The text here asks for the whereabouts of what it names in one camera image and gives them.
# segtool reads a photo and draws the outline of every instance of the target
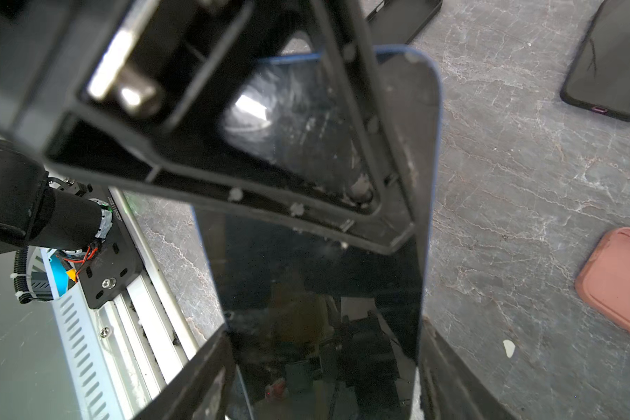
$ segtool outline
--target pink phone case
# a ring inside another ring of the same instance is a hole
[[[630,228],[608,232],[575,281],[579,296],[630,331]]]

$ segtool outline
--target blue part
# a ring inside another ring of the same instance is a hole
[[[319,60],[320,53],[313,52],[311,54],[294,54],[294,55],[280,55],[276,57],[265,57],[257,60],[260,64],[289,64],[289,63],[301,63],[304,61]]]
[[[49,258],[49,264],[51,264],[51,272],[54,274],[54,282],[56,283],[58,295],[63,296],[68,290],[68,273],[66,273],[65,267],[63,267],[63,264],[61,264],[58,258]]]
[[[199,228],[200,225],[198,224],[198,219],[196,218],[196,209],[194,209],[193,206],[189,206],[189,209],[191,210],[191,215],[193,217],[193,224],[196,225],[196,232],[198,233],[198,243],[201,245],[201,248],[203,248],[203,252],[205,252],[205,244],[203,243],[203,234],[201,233],[201,229]]]

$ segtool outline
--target gray marble table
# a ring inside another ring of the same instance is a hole
[[[445,88],[425,315],[520,419],[630,419],[630,334],[574,290],[630,226],[630,123],[558,96],[599,4],[444,0],[413,43]],[[203,342],[222,319],[189,206],[128,197]]]

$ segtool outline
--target white debris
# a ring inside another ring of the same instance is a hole
[[[516,345],[511,340],[504,340],[504,350],[506,351],[506,357],[511,359],[513,352],[516,351]]]
[[[305,208],[303,208],[303,205],[301,203],[293,203],[289,207],[289,211],[292,213],[292,217],[302,216],[303,212],[305,211]]]
[[[408,61],[411,64],[420,63],[420,61],[422,61],[422,57],[413,52],[409,52],[409,53],[405,52],[404,58],[406,58],[406,61]]]
[[[243,190],[238,188],[238,187],[234,187],[229,191],[229,196],[228,196],[228,200],[230,202],[239,202],[243,199]]]

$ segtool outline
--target phone screen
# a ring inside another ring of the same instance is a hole
[[[606,0],[563,87],[563,97],[630,116],[630,0]]]
[[[376,51],[385,88],[412,92],[412,109],[436,127],[427,62],[408,46]],[[325,70],[319,55],[263,61],[221,118],[224,141],[347,188],[363,168]],[[421,135],[435,153],[434,134]],[[230,213],[197,208],[196,219],[255,419],[410,417],[423,293],[415,237],[387,256]]]

